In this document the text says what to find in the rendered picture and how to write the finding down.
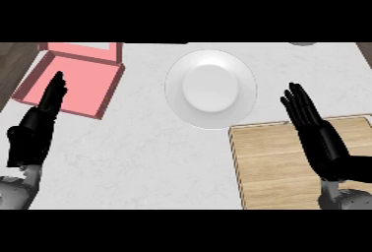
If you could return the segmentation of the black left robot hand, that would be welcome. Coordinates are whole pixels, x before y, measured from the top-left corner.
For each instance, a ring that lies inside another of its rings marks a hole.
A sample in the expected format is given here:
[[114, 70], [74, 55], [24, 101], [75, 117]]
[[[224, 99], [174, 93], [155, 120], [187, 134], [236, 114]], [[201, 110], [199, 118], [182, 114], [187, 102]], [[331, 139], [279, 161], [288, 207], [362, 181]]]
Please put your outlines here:
[[7, 130], [9, 158], [7, 166], [41, 165], [53, 134], [53, 124], [61, 110], [62, 99], [66, 94], [62, 72], [58, 71], [46, 86], [41, 101], [32, 106], [18, 126]]

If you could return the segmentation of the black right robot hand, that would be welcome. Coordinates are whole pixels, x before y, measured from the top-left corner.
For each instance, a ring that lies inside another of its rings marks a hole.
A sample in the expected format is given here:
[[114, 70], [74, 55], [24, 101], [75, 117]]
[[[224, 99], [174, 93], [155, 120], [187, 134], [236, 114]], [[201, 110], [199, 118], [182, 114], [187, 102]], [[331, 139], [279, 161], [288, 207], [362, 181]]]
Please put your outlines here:
[[331, 125], [322, 119], [311, 98], [300, 84], [289, 84], [280, 97], [310, 167], [326, 181], [372, 183], [372, 157], [353, 156]]

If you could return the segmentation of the pale wooden tray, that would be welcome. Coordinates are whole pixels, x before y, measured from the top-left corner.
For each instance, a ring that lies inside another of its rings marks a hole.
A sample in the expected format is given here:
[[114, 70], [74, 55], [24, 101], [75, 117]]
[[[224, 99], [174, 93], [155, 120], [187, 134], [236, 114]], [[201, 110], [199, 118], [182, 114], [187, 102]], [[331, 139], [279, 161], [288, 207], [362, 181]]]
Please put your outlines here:
[[229, 129], [241, 204], [245, 210], [317, 210], [320, 179], [289, 122]]

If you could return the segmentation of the white round plate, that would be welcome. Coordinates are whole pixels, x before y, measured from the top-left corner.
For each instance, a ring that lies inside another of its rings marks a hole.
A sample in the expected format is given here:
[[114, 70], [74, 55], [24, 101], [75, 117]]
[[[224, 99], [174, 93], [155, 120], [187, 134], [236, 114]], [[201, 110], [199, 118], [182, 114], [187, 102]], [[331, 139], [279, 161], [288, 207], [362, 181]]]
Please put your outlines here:
[[254, 107], [254, 75], [227, 52], [198, 50], [173, 64], [164, 94], [173, 112], [186, 123], [208, 130], [226, 129]]

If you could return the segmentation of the pink open box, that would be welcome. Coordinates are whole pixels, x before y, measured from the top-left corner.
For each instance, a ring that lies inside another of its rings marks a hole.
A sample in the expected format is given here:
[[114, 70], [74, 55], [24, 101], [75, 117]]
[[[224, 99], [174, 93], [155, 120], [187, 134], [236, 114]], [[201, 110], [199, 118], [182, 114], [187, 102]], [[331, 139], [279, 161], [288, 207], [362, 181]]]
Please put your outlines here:
[[108, 48], [102, 49], [68, 42], [41, 42], [38, 50], [46, 51], [46, 55], [12, 99], [37, 105], [49, 81], [61, 71], [66, 85], [61, 111], [102, 119], [125, 71], [123, 44], [109, 42]]

